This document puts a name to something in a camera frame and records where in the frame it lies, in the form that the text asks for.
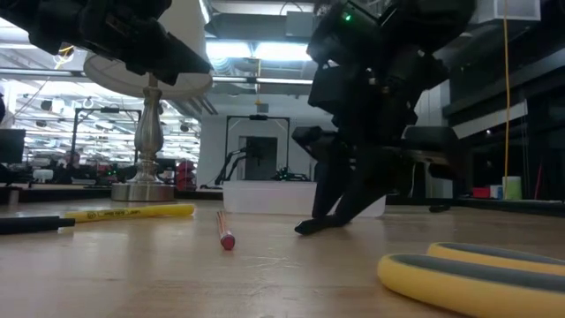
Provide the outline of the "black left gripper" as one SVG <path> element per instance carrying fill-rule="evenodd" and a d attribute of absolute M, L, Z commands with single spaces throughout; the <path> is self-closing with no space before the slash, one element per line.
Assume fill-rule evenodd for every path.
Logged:
<path fill-rule="evenodd" d="M 179 73 L 209 73 L 210 64 L 158 22 L 171 5 L 172 0 L 87 0 L 85 47 L 171 86 Z"/>

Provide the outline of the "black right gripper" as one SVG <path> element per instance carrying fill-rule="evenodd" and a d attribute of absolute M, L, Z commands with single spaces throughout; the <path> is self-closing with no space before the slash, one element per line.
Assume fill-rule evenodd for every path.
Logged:
<path fill-rule="evenodd" d="M 414 108 L 424 91 L 448 78 L 448 67 L 435 57 L 393 57 L 382 65 L 317 63 L 308 104 L 331 116 L 339 133 L 398 133 L 416 119 Z M 313 219 L 327 216 L 339 196 L 330 185 L 337 132 L 299 126 L 292 139 L 317 163 Z M 402 136 L 356 151 L 356 169 L 335 210 L 345 225 L 389 195 L 407 194 L 417 163 L 434 178 L 462 177 L 462 141 L 450 127 L 408 127 Z"/>

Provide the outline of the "clear plastic supply box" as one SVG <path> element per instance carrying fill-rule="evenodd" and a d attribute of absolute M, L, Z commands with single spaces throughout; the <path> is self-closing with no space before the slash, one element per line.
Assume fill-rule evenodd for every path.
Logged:
<path fill-rule="evenodd" d="M 310 216 L 316 184 L 295 181 L 226 181 L 224 209 L 230 213 Z"/>

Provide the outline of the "yellow handled scissors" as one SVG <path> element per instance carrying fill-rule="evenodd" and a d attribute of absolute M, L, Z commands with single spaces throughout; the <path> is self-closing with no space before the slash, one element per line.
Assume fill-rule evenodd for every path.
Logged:
<path fill-rule="evenodd" d="M 477 318 L 565 318 L 565 261 L 492 246 L 438 242 L 388 254 L 380 283 L 410 299 Z"/>

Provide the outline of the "orange pencil with red eraser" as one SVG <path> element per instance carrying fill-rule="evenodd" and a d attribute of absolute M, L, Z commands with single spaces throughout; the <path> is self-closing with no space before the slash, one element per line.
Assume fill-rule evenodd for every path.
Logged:
<path fill-rule="evenodd" d="M 226 217 L 223 211 L 216 213 L 220 244 L 226 251 L 231 251 L 236 244 L 236 239 L 227 227 Z"/>

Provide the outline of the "yellow highlighter with black print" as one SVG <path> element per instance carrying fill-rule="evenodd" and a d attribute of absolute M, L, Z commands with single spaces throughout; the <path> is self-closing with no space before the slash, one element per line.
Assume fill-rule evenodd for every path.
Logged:
<path fill-rule="evenodd" d="M 195 210 L 192 204 L 153 205 L 144 207 L 115 208 L 105 210 L 87 210 L 69 212 L 65 218 L 72 218 L 76 223 L 119 220 L 126 218 L 148 218 L 161 216 L 191 216 Z"/>

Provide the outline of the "black pen with white print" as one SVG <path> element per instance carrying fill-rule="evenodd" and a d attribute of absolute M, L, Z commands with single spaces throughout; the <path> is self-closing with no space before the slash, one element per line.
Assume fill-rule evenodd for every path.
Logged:
<path fill-rule="evenodd" d="M 6 217 L 0 218 L 0 235 L 57 231 L 74 225 L 74 218 L 60 216 Z"/>

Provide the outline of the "white shade metal table lamp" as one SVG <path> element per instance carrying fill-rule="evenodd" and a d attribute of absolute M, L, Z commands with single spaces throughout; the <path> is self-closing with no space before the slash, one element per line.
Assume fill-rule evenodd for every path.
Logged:
<path fill-rule="evenodd" d="M 181 60 L 195 70 L 177 72 L 176 82 L 167 84 L 157 78 L 157 72 L 138 75 L 126 69 L 123 62 L 112 61 L 100 54 L 89 53 L 83 70 L 86 76 L 101 87 L 113 92 L 142 97 L 144 109 L 134 135 L 139 151 L 136 175 L 112 186 L 114 201 L 161 202 L 175 199 L 175 187 L 157 177 L 156 155 L 162 150 L 163 131 L 158 107 L 162 100 L 182 101 L 201 96 L 211 88 L 212 67 L 207 58 L 203 0 L 172 0 L 171 7 L 158 19 L 165 30 L 188 46 L 189 56 Z"/>

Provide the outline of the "long ceiling light bar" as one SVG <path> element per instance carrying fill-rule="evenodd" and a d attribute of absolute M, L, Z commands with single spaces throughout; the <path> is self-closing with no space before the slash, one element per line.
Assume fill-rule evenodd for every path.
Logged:
<path fill-rule="evenodd" d="M 214 76 L 215 83 L 230 84 L 274 84 L 274 85 L 299 85 L 310 86 L 313 81 L 311 79 L 280 79 L 280 78 L 261 78 L 261 77 L 230 77 L 230 76 Z"/>

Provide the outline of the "red chair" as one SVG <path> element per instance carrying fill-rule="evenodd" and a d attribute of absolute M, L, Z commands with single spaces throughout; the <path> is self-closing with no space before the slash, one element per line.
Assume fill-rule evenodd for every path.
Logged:
<path fill-rule="evenodd" d="M 176 167 L 175 183 L 178 191 L 195 191 L 195 164 L 191 160 L 184 160 Z"/>

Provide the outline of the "black computer monitor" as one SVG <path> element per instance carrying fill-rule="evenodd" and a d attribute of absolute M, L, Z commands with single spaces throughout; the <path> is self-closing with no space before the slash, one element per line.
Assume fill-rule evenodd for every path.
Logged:
<path fill-rule="evenodd" d="M 26 131 L 0 129 L 0 163 L 22 163 Z"/>

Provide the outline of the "thin red pole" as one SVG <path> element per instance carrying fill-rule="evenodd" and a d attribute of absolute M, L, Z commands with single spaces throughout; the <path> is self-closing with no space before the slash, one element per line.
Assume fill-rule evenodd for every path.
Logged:
<path fill-rule="evenodd" d="M 534 192 L 534 200 L 540 199 L 541 192 L 542 192 L 542 184 L 543 184 L 543 170 L 544 170 L 544 163 L 543 160 L 539 162 L 538 167 L 538 174 Z"/>

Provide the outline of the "black gantry frame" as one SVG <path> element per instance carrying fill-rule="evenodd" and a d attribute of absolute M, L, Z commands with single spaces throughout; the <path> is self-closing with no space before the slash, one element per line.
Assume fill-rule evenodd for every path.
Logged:
<path fill-rule="evenodd" d="M 133 137 L 140 118 L 140 110 L 116 104 L 75 109 L 71 150 L 57 183 L 106 186 L 132 178 L 139 160 Z"/>
<path fill-rule="evenodd" d="M 290 119 L 267 115 L 227 116 L 222 182 L 274 181 L 290 163 Z"/>

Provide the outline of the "black aluminium table frame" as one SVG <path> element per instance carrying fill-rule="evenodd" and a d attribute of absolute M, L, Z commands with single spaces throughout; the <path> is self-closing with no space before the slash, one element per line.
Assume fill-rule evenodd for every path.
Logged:
<path fill-rule="evenodd" d="M 44 202 L 44 201 L 77 201 L 91 199 L 109 199 L 112 189 L 110 187 L 82 186 L 71 187 L 63 185 L 36 185 L 34 188 L 0 186 L 0 205 L 7 204 L 10 198 L 18 195 L 19 202 Z M 177 200 L 208 200 L 222 201 L 222 190 L 218 191 L 175 191 Z M 401 206 L 432 206 L 450 205 L 451 207 L 466 207 L 501 210 L 507 212 L 517 212 L 540 216 L 565 217 L 565 203 L 548 201 L 502 201 L 502 200 L 481 200 L 481 199 L 445 199 L 445 198 L 406 198 L 398 195 L 387 195 L 361 214 L 363 217 L 378 217 L 384 214 L 385 207 L 388 205 Z"/>

